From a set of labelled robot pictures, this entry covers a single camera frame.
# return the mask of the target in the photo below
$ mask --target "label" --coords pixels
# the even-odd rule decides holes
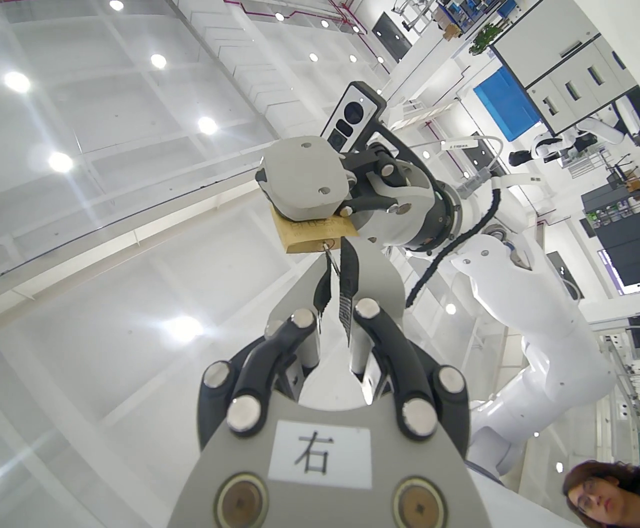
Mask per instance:
[[[369,429],[279,420],[271,451],[274,481],[370,490]]]
[[[476,148],[478,140],[441,141],[442,150],[456,150],[457,148]]]

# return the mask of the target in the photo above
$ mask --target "woman's hair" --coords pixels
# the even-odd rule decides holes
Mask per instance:
[[[604,479],[606,477],[617,479],[620,489],[635,493],[636,488],[640,484],[640,467],[625,464],[624,462],[607,464],[606,462],[598,462],[597,460],[587,460],[587,462],[582,462],[574,467],[564,478],[562,493],[566,497],[566,505],[578,516],[582,523],[589,528],[602,528],[602,524],[594,521],[574,506],[569,500],[569,491],[576,486],[580,486],[589,478]]]

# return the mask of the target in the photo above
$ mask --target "potted plant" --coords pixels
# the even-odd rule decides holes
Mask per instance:
[[[480,55],[493,42],[495,37],[501,33],[502,28],[495,24],[487,24],[474,38],[472,45],[469,47],[469,53],[471,55]]]

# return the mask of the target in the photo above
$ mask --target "drawer handle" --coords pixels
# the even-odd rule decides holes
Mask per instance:
[[[626,70],[627,67],[625,66],[624,62],[622,62],[622,59],[618,57],[618,54],[615,51],[612,51],[611,53],[613,55],[613,60],[618,63],[618,66],[620,66],[620,69]]]
[[[551,102],[551,99],[549,99],[548,97],[545,97],[542,102],[544,104],[547,105],[547,109],[549,110],[549,113],[551,115],[556,115],[558,113],[557,108],[554,106],[554,104]]]
[[[602,86],[604,84],[604,79],[602,79],[595,66],[590,66],[589,68],[587,68],[587,71],[598,86]]]
[[[573,85],[573,83],[571,81],[569,81],[568,83],[566,83],[564,85],[564,87],[566,88],[566,91],[569,92],[569,95],[571,95],[571,98],[574,101],[577,101],[578,99],[580,99],[582,96],[578,93],[578,90],[575,89],[575,86]]]

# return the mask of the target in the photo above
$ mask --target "camera lens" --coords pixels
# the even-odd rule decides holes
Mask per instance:
[[[347,138],[345,138],[338,130],[334,129],[327,141],[329,142],[329,145],[334,148],[334,150],[340,152],[340,149],[344,147],[344,144],[347,142]]]
[[[363,117],[364,110],[359,102],[351,101],[344,107],[344,118],[347,120],[347,123],[357,125],[362,121]]]

